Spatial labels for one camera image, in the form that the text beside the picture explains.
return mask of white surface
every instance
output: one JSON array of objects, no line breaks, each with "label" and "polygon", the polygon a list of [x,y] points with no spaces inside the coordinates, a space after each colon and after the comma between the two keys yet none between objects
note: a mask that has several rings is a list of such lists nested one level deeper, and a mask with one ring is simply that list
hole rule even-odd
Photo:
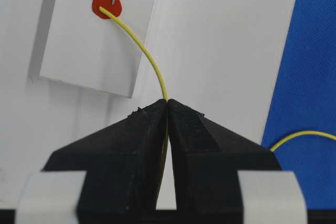
[{"label": "white surface", "polygon": [[307,209],[293,172],[238,171],[244,224],[307,224]]},{"label": "white surface", "polygon": [[15,212],[16,224],[77,224],[86,172],[32,174]]},{"label": "white surface", "polygon": [[[295,0],[202,1],[157,0],[148,48],[170,98],[260,143]],[[40,79],[52,2],[13,0],[0,20],[8,22],[0,41],[2,208],[16,206],[27,175],[53,150],[161,97],[144,57],[132,99]],[[160,208],[176,206],[171,162],[169,149]]]},{"label": "white surface", "polygon": [[[121,0],[120,18],[144,41],[154,0]],[[92,0],[56,0],[41,76],[131,97],[141,59],[132,39],[92,11]]]}]

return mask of yellow cable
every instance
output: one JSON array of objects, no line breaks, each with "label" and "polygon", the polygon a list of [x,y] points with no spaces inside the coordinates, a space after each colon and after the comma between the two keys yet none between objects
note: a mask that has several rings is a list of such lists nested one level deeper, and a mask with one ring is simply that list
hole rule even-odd
[{"label": "yellow cable", "polygon": [[[141,43],[141,41],[137,38],[137,36],[132,32],[132,30],[127,25],[125,25],[120,19],[118,19],[117,17],[115,17],[108,10],[106,10],[105,8],[103,8],[103,7],[100,6],[99,7],[99,11],[101,11],[102,13],[104,13],[111,20],[113,20],[119,26],[121,26],[121,28],[123,28],[131,36],[131,38],[135,41],[135,43],[140,47],[140,49],[143,51],[143,53],[147,56],[149,62],[151,63],[151,65],[154,68],[156,76],[158,77],[158,80],[159,80],[159,83],[160,83],[160,86],[161,86],[161,90],[162,90],[163,98],[166,101],[168,101],[168,95],[167,95],[166,86],[164,84],[164,81],[163,81],[162,75],[160,73],[159,67],[157,66],[157,64],[155,63],[155,61],[152,58],[151,54],[145,48],[145,46],[143,45],[143,43]],[[164,140],[164,143],[163,143],[162,157],[161,157],[161,166],[160,166],[160,181],[159,181],[159,186],[158,186],[158,189],[157,189],[157,192],[156,192],[156,200],[158,200],[158,197],[159,197],[159,192],[160,192],[160,187],[161,187],[162,178],[163,178],[163,172],[164,172],[164,166],[165,166],[165,163],[166,163],[167,149],[168,149],[168,128],[166,130],[166,137],[165,137],[165,140]]]},{"label": "yellow cable", "polygon": [[282,140],[280,140],[278,143],[276,143],[270,150],[274,152],[277,148],[288,142],[289,140],[298,137],[298,136],[305,136],[305,135],[315,135],[315,136],[323,136],[332,140],[336,141],[336,136],[325,133],[325,132],[320,132],[320,131],[300,131],[296,132],[293,134],[290,134],[289,136],[286,136]]},{"label": "yellow cable", "polygon": [[147,56],[149,62],[152,64],[155,73],[159,79],[160,82],[160,86],[162,89],[162,94],[163,94],[163,98],[168,101],[168,95],[167,95],[167,90],[162,78],[162,75],[160,73],[160,70],[158,68],[158,66],[156,65],[155,61],[153,60],[151,54],[149,53],[149,51],[145,48],[145,46],[141,43],[141,41],[137,38],[137,36],[132,32],[132,30],[125,25],[120,19],[118,19],[117,17],[115,17],[112,13],[110,13],[108,10],[106,10],[103,7],[99,7],[99,10],[104,13],[106,16],[108,16],[111,20],[113,20],[114,22],[116,22],[119,26],[122,27],[122,29],[124,29],[126,31],[126,33],[128,33],[131,38],[135,41],[135,43],[140,47],[140,49],[143,51],[143,53]]}]

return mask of white backdrop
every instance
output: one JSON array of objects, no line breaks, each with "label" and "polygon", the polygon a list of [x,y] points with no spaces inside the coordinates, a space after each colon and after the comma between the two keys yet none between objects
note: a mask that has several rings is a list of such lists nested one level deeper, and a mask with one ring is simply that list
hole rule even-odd
[{"label": "white backdrop", "polygon": [[[41,79],[53,1],[0,0],[0,208],[53,150],[161,97],[144,58],[132,99]],[[156,0],[147,45],[169,97],[260,143],[294,2]],[[166,163],[159,207],[174,208]]]}]

